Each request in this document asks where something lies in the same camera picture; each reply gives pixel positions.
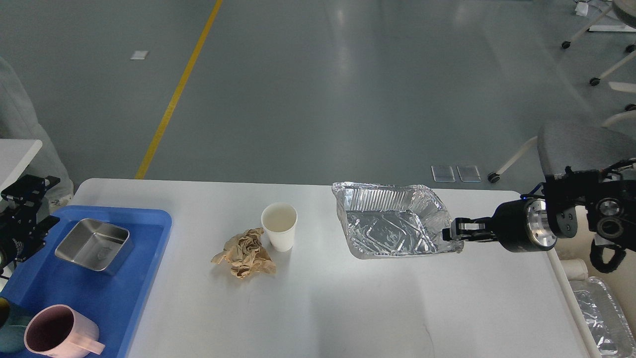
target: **pink mug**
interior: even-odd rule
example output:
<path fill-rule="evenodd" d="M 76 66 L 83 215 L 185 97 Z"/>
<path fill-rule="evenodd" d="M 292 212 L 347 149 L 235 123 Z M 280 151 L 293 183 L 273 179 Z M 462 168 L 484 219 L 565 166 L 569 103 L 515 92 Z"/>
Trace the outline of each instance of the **pink mug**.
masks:
<path fill-rule="evenodd" d="M 105 345 L 97 341 L 99 328 L 65 304 L 41 310 L 24 332 L 24 345 L 33 353 L 59 358 L 82 358 L 101 354 Z"/>

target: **crumpled paper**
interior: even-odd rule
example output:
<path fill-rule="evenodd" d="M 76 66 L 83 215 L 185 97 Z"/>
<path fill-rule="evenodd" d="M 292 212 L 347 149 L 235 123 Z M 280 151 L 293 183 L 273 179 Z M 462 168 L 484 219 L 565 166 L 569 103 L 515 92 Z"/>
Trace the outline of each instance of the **crumpled paper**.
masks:
<path fill-rule="evenodd" d="M 276 264 L 261 244 L 260 237 L 263 233 L 263 228 L 257 227 L 234 236 L 225 243 L 223 251 L 216 254 L 211 262 L 220 264 L 225 259 L 232 265 L 230 272 L 241 279 L 259 271 L 275 274 Z"/>

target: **chair seat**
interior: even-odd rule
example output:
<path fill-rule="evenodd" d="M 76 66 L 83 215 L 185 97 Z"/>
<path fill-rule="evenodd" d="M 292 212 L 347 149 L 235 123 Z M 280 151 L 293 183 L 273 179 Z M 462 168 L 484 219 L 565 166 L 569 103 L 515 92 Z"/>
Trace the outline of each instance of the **chair seat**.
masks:
<path fill-rule="evenodd" d="M 614 0 L 612 10 L 622 22 L 636 27 L 636 0 Z"/>
<path fill-rule="evenodd" d="M 636 157 L 636 141 L 606 128 L 575 122 L 549 122 L 539 130 L 539 160 L 544 175 L 572 170 L 603 169 L 621 159 Z"/>

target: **white table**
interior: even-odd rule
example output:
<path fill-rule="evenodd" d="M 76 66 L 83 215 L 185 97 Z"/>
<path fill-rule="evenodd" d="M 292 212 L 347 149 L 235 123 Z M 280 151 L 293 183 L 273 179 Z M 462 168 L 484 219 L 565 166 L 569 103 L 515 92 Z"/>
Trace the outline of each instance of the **white table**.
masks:
<path fill-rule="evenodd" d="M 41 140 L 0 139 L 0 191 L 20 178 L 40 148 Z"/>
<path fill-rule="evenodd" d="M 436 192 L 454 217 L 518 198 Z M 292 250 L 264 244 L 275 276 L 241 281 L 210 263 L 275 201 L 298 210 Z M 327 186 L 91 179 L 73 204 L 172 215 L 129 357 L 589 357 L 545 253 L 467 243 L 461 254 L 359 260 Z"/>

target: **white paper cup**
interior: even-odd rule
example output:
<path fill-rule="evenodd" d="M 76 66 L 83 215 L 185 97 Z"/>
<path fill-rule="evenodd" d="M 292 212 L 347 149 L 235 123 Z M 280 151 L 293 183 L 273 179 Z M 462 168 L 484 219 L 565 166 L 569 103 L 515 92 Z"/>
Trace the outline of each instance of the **white paper cup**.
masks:
<path fill-rule="evenodd" d="M 296 209 L 287 203 L 274 203 L 263 210 L 261 223 L 274 250 L 285 252 L 294 245 L 297 221 Z"/>

